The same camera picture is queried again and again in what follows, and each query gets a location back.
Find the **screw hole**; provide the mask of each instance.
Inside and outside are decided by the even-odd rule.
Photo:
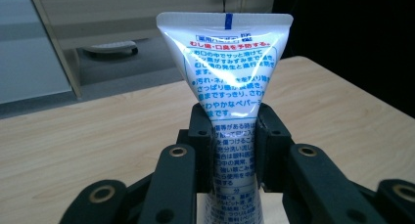
[[[185,148],[173,148],[169,153],[172,157],[183,157],[187,154],[187,150]]]
[[[94,203],[106,202],[115,194],[115,188],[110,185],[101,186],[95,189],[90,195],[89,200]]]
[[[346,214],[354,222],[366,223],[367,221],[366,215],[363,212],[358,211],[356,209],[348,209]]]
[[[169,223],[173,220],[174,212],[171,209],[163,209],[156,215],[156,221],[159,223]]]
[[[299,148],[299,152],[306,157],[315,157],[317,156],[317,152],[310,148],[310,147],[301,147]]]
[[[402,184],[396,184],[392,188],[393,191],[401,198],[409,202],[415,202],[415,188]]]

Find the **white plastic tube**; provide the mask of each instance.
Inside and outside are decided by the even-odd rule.
[[[263,223],[254,174],[259,105],[293,18],[280,14],[161,13],[157,25],[215,130],[205,223]]]

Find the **gray cabinet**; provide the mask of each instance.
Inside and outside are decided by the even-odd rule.
[[[0,0],[0,104],[68,91],[31,0]]]

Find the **cabinet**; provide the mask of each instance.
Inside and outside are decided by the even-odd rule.
[[[76,96],[81,97],[74,49],[160,36],[161,12],[222,12],[222,0],[33,0]],[[226,0],[231,13],[270,13],[273,0]]]
[[[0,104],[71,91],[31,0],[0,0]]]

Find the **wooden table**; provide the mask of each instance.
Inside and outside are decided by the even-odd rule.
[[[282,60],[263,102],[350,180],[415,182],[414,118],[311,60]],[[153,172],[195,103],[181,81],[0,120],[0,223],[58,223],[89,184]],[[287,222],[281,195],[262,194],[262,205],[265,223]]]

